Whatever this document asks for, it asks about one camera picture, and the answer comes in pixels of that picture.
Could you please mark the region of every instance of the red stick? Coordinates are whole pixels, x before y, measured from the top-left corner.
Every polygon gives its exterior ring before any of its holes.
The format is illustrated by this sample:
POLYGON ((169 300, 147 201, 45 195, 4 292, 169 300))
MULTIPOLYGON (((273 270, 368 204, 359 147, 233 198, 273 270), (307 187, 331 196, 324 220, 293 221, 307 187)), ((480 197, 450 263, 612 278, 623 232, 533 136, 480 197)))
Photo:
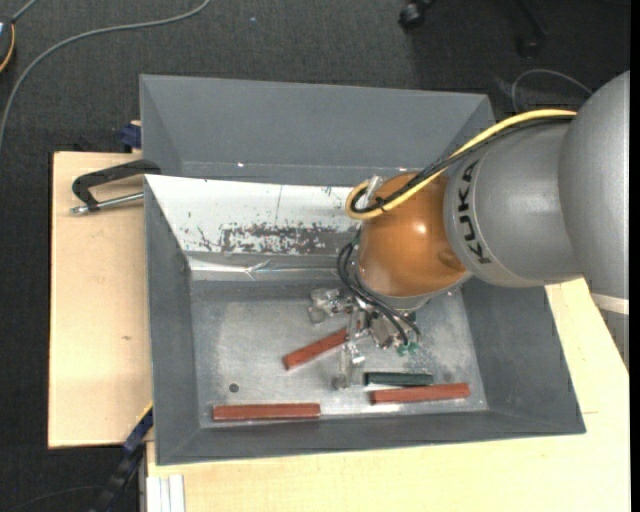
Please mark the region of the red stick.
POLYGON ((320 417, 320 404, 246 404, 216 405, 214 421, 302 420, 320 417))
POLYGON ((416 386, 411 388, 378 389, 371 391, 369 397, 374 404, 426 402, 427 400, 451 400, 465 398, 471 394, 469 384, 435 384, 433 386, 416 386))
POLYGON ((327 350, 339 347, 345 342, 346 335, 347 330, 342 329, 341 331, 330 334, 326 338, 322 338, 321 340, 313 342, 311 345, 307 345, 306 347, 302 347, 295 352, 287 354, 282 358, 284 367, 287 370, 291 370, 291 368, 311 361, 312 359, 318 357, 320 354, 325 353, 327 350))

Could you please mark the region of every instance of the wooden board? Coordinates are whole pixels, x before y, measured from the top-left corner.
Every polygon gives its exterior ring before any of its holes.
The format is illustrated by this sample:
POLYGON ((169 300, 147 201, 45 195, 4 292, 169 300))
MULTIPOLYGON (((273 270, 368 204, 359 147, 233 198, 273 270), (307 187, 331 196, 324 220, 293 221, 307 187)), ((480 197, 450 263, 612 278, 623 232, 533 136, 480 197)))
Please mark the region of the wooden board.
MULTIPOLYGON (((141 202, 73 216, 73 180, 139 155, 54 155, 49 446, 121 443, 151 400, 141 202)), ((142 178, 98 187, 106 199, 142 178)))

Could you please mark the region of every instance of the black cable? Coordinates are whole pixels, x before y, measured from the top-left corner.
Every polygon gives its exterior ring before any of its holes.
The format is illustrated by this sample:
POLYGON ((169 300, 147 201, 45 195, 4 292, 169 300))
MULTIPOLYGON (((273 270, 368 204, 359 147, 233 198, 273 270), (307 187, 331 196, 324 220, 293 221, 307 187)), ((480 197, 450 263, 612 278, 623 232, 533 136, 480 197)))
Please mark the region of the black cable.
POLYGON ((435 173, 441 171, 442 169, 451 166, 452 164, 458 162, 459 160, 466 158, 467 156, 469 156, 471 153, 477 151, 478 149, 480 149, 481 147, 484 147, 485 145, 491 144, 493 142, 495 142, 497 139, 500 139, 502 137, 505 137, 515 131, 520 131, 523 129, 528 129, 531 128, 533 126, 537 126, 540 124, 550 124, 550 123, 556 123, 556 122, 567 122, 574 119, 573 116, 567 116, 567 117, 559 117, 559 116, 554 116, 554 117, 550 117, 547 119, 532 119, 529 121, 523 121, 522 123, 511 127, 511 128, 507 128, 506 130, 503 130, 501 132, 496 133, 495 135, 489 137, 487 140, 484 140, 482 142, 479 142, 478 144, 471 146, 470 148, 466 149, 465 151, 463 151, 462 153, 459 153, 455 156, 448 156, 448 157, 443 157, 439 160, 436 160, 434 163, 428 165, 427 167, 425 167, 424 169, 422 169, 422 171, 420 171, 418 174, 416 174, 413 178, 411 178, 407 183, 405 183, 402 187, 398 188, 398 190, 392 192, 391 194, 389 194, 388 196, 382 198, 382 197, 376 197, 374 199, 375 203, 370 205, 370 206, 364 206, 362 208, 358 208, 356 206, 356 203, 360 200, 360 198, 362 198, 364 196, 364 194, 366 193, 367 189, 363 188, 360 192, 358 192, 352 199, 351 201, 351 205, 350 208, 353 212, 355 213, 368 213, 368 212, 372 212, 375 210, 383 210, 384 211, 384 207, 390 203, 391 201, 393 201, 394 199, 396 199, 397 197, 401 196, 402 194, 406 193, 407 191, 411 190, 412 188, 418 186, 420 183, 422 183, 424 180, 429 179, 431 176, 433 176, 435 173))
POLYGON ((384 303, 380 299, 377 299, 371 296, 371 294, 369 294, 360 286, 360 284, 356 279, 353 279, 349 275, 348 266, 351 260, 351 254, 353 253, 354 249, 355 249, 355 244, 352 241, 346 244, 338 254, 338 275, 340 276, 340 279, 342 280, 342 282, 353 292, 354 295, 356 295, 356 297, 358 297, 364 303, 374 307, 377 311, 382 313, 389 320, 389 322, 398 331, 398 334, 402 338, 403 344, 405 346, 409 345, 409 338, 397 319, 400 319, 410 329, 412 329, 416 333, 416 336, 418 337, 418 340, 419 340, 421 337, 421 332, 418 326, 414 322, 406 318, 404 315, 402 315, 402 313, 400 313, 395 308, 389 306, 388 304, 384 303))

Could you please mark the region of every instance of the floor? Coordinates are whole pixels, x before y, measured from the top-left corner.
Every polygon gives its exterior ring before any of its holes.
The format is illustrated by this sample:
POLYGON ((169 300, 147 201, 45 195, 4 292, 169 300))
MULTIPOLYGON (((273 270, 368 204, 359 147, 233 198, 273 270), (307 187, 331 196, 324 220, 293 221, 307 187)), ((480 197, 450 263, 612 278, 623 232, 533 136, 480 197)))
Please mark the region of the floor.
MULTIPOLYGON (((0 17, 25 2, 1 0, 0 17)), ((34 68, 0 152, 0 510, 87 510, 119 459, 117 447, 46 448, 51 151, 122 151, 117 132, 139 117, 140 73, 472 91, 487 94, 502 118, 526 70, 566 73, 595 90, 630 68, 628 1, 530 3, 549 37, 528 60, 515 50, 517 12, 504 0, 436 2, 410 33, 396 23, 401 0, 213 0, 188 21, 86 39, 34 68)), ((0 74, 0 111, 20 74, 56 42, 197 4, 40 0, 18 22, 17 58, 0 74)), ((586 94, 536 75, 517 96, 521 109, 577 108, 586 94)), ((628 345, 619 348, 628 363, 628 345)), ((120 510, 135 503, 132 487, 120 510)))

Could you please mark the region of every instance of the green component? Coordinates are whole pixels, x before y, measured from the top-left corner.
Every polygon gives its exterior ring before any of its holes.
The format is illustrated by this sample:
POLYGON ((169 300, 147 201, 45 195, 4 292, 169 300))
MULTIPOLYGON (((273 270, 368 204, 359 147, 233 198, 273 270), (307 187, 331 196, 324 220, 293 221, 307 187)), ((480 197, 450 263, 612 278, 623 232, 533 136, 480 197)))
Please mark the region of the green component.
POLYGON ((364 376, 364 382, 365 385, 430 386, 433 384, 433 375, 430 373, 368 372, 364 376))

